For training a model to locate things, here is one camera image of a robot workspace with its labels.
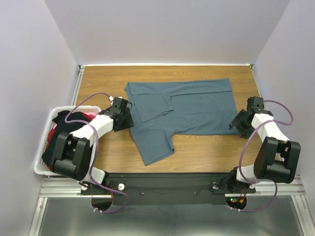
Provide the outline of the blue-grey t-shirt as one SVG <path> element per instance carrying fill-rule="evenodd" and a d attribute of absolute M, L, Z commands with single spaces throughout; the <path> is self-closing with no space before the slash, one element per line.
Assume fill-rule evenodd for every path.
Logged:
<path fill-rule="evenodd" d="M 229 125 L 238 114 L 228 78 L 125 87 L 132 103 L 130 134 L 144 165 L 171 156 L 174 134 L 239 135 Z"/>

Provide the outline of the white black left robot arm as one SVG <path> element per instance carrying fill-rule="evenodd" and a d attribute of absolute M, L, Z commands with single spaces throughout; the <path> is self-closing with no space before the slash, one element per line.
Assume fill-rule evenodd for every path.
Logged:
<path fill-rule="evenodd" d="M 120 131 L 133 127 L 130 108 L 103 110 L 87 122 L 73 119 L 68 113 L 64 122 L 68 125 L 81 124 L 71 132 L 61 132 L 56 139 L 54 150 L 48 166 L 50 170 L 64 177 L 69 177 L 86 186 L 93 184 L 93 189 L 103 194 L 107 191 L 121 193 L 109 187 L 108 174 L 95 168 L 98 155 L 99 138 L 111 131 Z"/>

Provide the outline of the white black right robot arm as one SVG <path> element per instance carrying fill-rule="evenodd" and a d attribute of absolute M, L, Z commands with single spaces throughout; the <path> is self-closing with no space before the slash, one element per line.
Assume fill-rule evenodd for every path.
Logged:
<path fill-rule="evenodd" d="M 226 180 L 227 188 L 232 192 L 255 188 L 262 181 L 291 183 L 294 180 L 301 146 L 289 140 L 278 128 L 279 121 L 274 120 L 270 111 L 260 108 L 241 110 L 229 124 L 235 127 L 242 138 L 248 141 L 241 152 L 239 166 L 235 167 Z M 258 134 L 262 146 L 252 165 L 242 166 L 242 160 L 252 138 Z"/>

